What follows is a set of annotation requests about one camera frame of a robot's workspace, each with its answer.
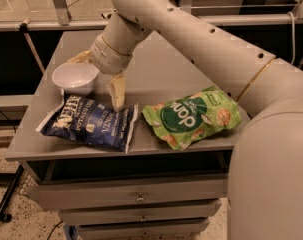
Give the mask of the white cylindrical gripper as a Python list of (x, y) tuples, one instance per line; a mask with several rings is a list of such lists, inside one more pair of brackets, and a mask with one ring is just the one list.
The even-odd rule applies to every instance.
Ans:
[(90, 47), (90, 51), (83, 51), (73, 58), (70, 63), (93, 63), (103, 74), (114, 75), (107, 83), (108, 92), (111, 96), (113, 109), (120, 111), (125, 102), (126, 76), (124, 72), (132, 55), (123, 55), (114, 51), (99, 35)]

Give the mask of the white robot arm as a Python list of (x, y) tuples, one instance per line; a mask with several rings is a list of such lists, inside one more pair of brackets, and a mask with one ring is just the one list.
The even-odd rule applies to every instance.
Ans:
[(234, 146), (228, 240), (303, 240), (303, 71), (168, 0), (112, 0), (87, 52), (105, 74), (124, 71), (158, 32), (252, 117)]

